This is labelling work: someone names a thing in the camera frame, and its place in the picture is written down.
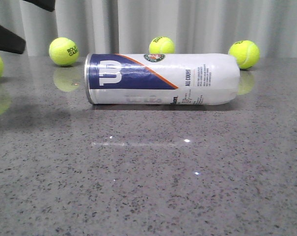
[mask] white curtain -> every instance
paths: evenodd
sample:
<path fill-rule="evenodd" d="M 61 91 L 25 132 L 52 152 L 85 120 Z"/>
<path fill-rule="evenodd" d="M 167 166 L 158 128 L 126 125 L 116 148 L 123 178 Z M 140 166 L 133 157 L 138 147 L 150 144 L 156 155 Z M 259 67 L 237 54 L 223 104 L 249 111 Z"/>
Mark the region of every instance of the white curtain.
<path fill-rule="evenodd" d="M 56 0 L 48 12 L 23 0 L 0 0 L 0 25 L 24 38 L 25 54 L 48 55 L 56 37 L 95 53 L 147 53 L 168 36 L 176 53 L 227 53 L 254 41 L 261 57 L 297 57 L 297 0 Z"/>

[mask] can lid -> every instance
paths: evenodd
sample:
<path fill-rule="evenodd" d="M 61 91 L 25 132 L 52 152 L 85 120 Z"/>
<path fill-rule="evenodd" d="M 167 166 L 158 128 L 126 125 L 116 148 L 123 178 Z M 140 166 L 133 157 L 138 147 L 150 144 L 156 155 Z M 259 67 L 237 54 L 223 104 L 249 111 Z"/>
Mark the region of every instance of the can lid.
<path fill-rule="evenodd" d="M 85 60 L 85 67 L 84 67 L 84 78 L 85 78 L 85 91 L 88 101 L 91 104 L 97 104 L 97 102 L 93 102 L 90 96 L 90 89 L 89 89 L 89 67 L 90 67 L 90 59 L 92 54 L 88 54 Z"/>

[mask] blue label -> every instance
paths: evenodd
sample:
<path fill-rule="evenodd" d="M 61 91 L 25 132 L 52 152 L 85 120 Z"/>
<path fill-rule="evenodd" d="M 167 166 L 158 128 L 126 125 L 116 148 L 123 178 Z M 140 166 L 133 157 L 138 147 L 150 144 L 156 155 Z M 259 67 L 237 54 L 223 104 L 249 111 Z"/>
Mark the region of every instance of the blue label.
<path fill-rule="evenodd" d="M 178 88 L 144 64 L 117 54 L 93 54 L 88 79 L 90 89 Z"/>

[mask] speckled surface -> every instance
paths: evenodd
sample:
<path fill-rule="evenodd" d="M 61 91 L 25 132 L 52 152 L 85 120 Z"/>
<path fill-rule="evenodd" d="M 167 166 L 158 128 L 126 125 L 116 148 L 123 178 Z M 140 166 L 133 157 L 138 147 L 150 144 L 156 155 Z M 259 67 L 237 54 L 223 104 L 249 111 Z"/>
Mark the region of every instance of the speckled surface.
<path fill-rule="evenodd" d="M 3 60 L 0 236 L 297 235 L 297 59 L 207 107 L 93 107 L 84 58 Z"/>

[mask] tennis ball can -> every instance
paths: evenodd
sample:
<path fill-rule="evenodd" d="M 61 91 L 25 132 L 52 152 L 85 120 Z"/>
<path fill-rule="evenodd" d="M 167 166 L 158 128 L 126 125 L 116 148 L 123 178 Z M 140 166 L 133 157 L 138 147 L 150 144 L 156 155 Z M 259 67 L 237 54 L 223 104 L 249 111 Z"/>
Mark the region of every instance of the tennis ball can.
<path fill-rule="evenodd" d="M 91 104 L 219 105 L 238 93 L 240 70 L 227 54 L 89 54 Z"/>

